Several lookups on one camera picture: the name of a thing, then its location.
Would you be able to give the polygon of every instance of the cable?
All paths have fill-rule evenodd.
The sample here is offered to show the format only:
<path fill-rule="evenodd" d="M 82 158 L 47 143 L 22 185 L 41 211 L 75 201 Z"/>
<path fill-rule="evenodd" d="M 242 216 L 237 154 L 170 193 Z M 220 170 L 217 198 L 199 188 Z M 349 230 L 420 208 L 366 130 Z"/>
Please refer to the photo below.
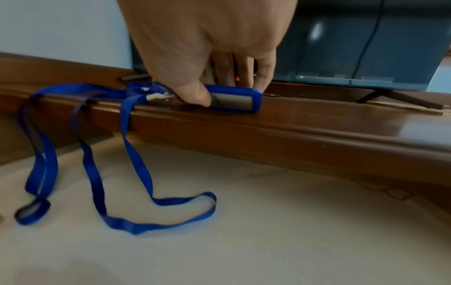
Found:
<path fill-rule="evenodd" d="M 368 38 L 365 46 L 363 47 L 362 53 L 358 57 L 357 65 L 356 65 L 356 68 L 354 69 L 354 72 L 352 73 L 351 79 L 355 79 L 356 74 L 357 74 L 357 72 L 358 72 L 358 70 L 360 68 L 360 64 L 362 63 L 363 57 L 366 54 L 366 50 L 368 49 L 368 47 L 370 46 L 371 42 L 373 41 L 373 38 L 374 38 L 374 36 L 376 34 L 376 31 L 379 28 L 379 24 L 380 24 L 381 18 L 382 18 L 382 10 L 384 8 L 384 5 L 385 5 L 385 0 L 381 0 L 381 2 L 379 4 L 378 15 L 377 15 L 377 18 L 376 18 L 376 24 L 374 24 L 373 32 L 371 33 L 371 35 Z"/>

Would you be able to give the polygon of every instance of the hand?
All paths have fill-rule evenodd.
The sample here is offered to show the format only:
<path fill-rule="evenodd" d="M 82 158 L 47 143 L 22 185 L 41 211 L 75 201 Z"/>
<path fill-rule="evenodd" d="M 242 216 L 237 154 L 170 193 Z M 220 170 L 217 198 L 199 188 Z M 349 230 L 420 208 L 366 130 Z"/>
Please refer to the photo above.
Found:
<path fill-rule="evenodd" d="M 297 0 L 117 2 L 152 78 L 184 101 L 207 107 L 211 97 L 203 83 L 213 83 L 209 58 L 221 85 L 235 85 L 233 53 L 240 86 L 266 89 Z"/>

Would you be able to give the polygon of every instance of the blue id badge holder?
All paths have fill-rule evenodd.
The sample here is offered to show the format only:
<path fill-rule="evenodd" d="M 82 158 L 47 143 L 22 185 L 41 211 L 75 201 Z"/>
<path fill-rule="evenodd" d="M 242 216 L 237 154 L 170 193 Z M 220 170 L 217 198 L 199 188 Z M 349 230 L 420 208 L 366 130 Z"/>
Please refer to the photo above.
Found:
<path fill-rule="evenodd" d="M 211 109 L 256 113 L 262 108 L 263 94 L 254 88 L 205 85 L 211 95 Z"/>

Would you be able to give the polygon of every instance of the blue lanyard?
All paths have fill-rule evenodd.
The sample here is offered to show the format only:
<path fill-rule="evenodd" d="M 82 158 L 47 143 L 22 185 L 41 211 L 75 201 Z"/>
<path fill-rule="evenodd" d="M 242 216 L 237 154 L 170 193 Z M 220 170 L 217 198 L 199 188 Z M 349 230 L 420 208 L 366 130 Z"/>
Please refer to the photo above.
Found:
<path fill-rule="evenodd" d="M 48 137 L 30 121 L 28 115 L 30 105 L 34 100 L 36 100 L 43 94 L 77 95 L 82 98 L 82 102 L 74 108 L 70 115 L 70 128 L 72 134 L 74 134 L 78 138 L 80 146 L 84 152 L 83 166 L 85 167 L 86 174 L 91 182 L 91 190 L 93 193 L 93 202 L 95 208 L 110 228 L 123 230 L 136 235 L 146 231 L 177 227 L 183 224 L 200 221 L 213 215 L 216 210 L 217 199 L 215 194 L 213 194 L 212 192 L 203 192 L 193 197 L 182 198 L 173 197 L 159 199 L 153 197 L 153 184 L 150 173 L 139 153 L 126 138 L 128 122 L 130 120 L 130 113 L 133 107 L 137 104 L 147 103 L 147 93 L 163 94 L 164 91 L 165 90 L 160 86 L 153 83 L 134 83 L 128 85 L 125 90 L 119 90 L 93 84 L 60 84 L 44 88 L 33 94 L 30 99 L 20 108 L 18 122 L 19 126 L 22 128 L 22 130 L 30 140 L 35 154 L 35 163 L 25 184 L 25 190 L 34 196 L 34 200 L 30 204 L 16 211 L 14 217 L 17 222 L 21 225 L 28 225 L 38 221 L 46 214 L 51 205 L 48 201 L 48 197 L 52 193 L 58 175 L 58 160 L 56 158 L 55 147 L 52 145 Z M 207 196 L 214 201 L 214 205 L 203 214 L 195 216 L 184 222 L 170 225 L 157 223 L 133 223 L 123 218 L 109 216 L 107 214 L 107 208 L 105 205 L 105 192 L 103 189 L 103 183 L 94 162 L 93 151 L 91 147 L 79 137 L 77 132 L 78 115 L 82 111 L 83 106 L 86 105 L 86 102 L 88 100 L 98 99 L 114 99 L 122 101 L 120 109 L 120 122 L 125 148 L 130 157 L 130 160 L 132 161 L 133 167 L 138 174 L 138 177 L 140 178 L 141 182 L 147 190 L 147 193 L 155 204 L 159 206 L 180 205 L 185 204 L 199 196 Z M 31 136 L 31 131 L 37 133 L 42 145 L 44 155 L 41 154 L 36 144 L 34 143 Z"/>

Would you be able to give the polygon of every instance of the lanyard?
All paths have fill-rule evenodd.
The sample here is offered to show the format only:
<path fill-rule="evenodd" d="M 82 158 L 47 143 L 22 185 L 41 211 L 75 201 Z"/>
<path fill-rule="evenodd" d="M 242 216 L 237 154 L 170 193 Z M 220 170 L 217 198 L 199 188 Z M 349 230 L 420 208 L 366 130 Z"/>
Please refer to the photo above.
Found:
<path fill-rule="evenodd" d="M 123 230 L 136 235 L 146 231 L 168 229 L 181 226 L 187 223 L 206 219 L 213 215 L 216 210 L 217 199 L 215 194 L 213 194 L 212 192 L 203 192 L 192 197 L 171 197 L 162 199 L 153 197 L 152 177 L 150 176 L 150 173 L 141 156 L 126 138 L 130 114 L 134 106 L 137 104 L 147 103 L 147 94 L 149 93 L 163 94 L 164 92 L 165 90 L 162 87 L 154 83 L 132 83 L 128 85 L 125 90 L 119 90 L 93 84 L 60 84 L 44 88 L 33 94 L 30 99 L 20 108 L 18 122 L 19 126 L 30 140 L 35 154 L 35 163 L 25 184 L 25 190 L 34 196 L 34 200 L 30 204 L 25 205 L 16 211 L 16 214 L 14 216 L 16 221 L 21 225 L 28 225 L 38 221 L 47 213 L 51 206 L 50 202 L 48 201 L 48 197 L 52 193 L 58 175 L 58 160 L 56 158 L 55 147 L 52 145 L 48 137 L 43 132 L 41 132 L 35 124 L 31 122 L 28 114 L 30 105 L 43 94 L 57 94 L 61 96 L 76 95 L 82 98 L 82 102 L 74 108 L 70 115 L 70 129 L 72 134 L 78 138 L 80 146 L 84 152 L 83 166 L 85 168 L 89 181 L 91 182 L 93 202 L 97 212 L 102 217 L 107 226 L 112 229 Z M 155 204 L 159 206 L 181 205 L 199 196 L 207 196 L 214 201 L 214 205 L 203 214 L 195 216 L 181 223 L 169 225 L 157 223 L 133 223 L 123 218 L 109 216 L 107 214 L 107 208 L 105 205 L 105 192 L 103 183 L 94 162 L 93 151 L 91 147 L 79 137 L 77 132 L 78 115 L 82 111 L 83 106 L 86 105 L 88 100 L 99 99 L 121 100 L 120 123 L 125 148 L 138 177 L 140 178 L 141 182 L 146 188 L 147 193 Z M 36 132 L 36 134 L 38 135 L 44 155 L 42 155 L 42 153 L 34 143 L 31 136 L 32 131 Z"/>

